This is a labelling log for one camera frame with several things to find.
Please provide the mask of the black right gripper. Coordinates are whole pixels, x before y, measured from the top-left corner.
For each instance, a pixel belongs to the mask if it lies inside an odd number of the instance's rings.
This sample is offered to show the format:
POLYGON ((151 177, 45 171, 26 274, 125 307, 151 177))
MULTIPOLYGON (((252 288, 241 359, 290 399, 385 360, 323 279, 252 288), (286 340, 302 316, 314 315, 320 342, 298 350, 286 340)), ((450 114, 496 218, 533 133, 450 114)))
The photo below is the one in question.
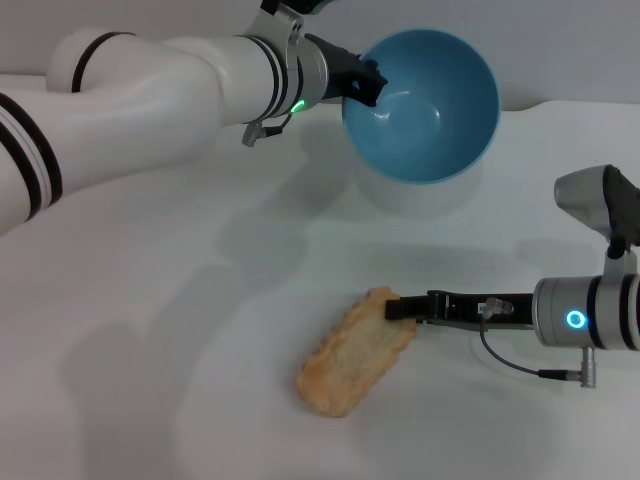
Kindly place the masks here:
POLYGON ((527 293, 461 294, 430 290, 427 296, 387 300, 384 316, 388 321, 413 319, 431 325, 469 331, 478 331, 482 320, 488 329, 533 329, 532 295, 527 293), (500 312, 485 318, 484 309, 489 299, 501 301, 503 308, 500 312))

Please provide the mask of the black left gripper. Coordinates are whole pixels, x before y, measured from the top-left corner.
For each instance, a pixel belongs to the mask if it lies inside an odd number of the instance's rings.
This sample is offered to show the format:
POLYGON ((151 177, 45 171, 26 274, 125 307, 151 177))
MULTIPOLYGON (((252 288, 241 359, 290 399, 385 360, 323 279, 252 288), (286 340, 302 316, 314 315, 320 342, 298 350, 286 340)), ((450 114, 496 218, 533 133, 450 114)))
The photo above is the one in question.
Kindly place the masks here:
POLYGON ((367 107, 377 105, 381 91, 388 84, 377 61, 362 61, 357 54, 313 34, 306 34, 305 38, 319 48, 326 63, 323 100, 348 97, 367 107))

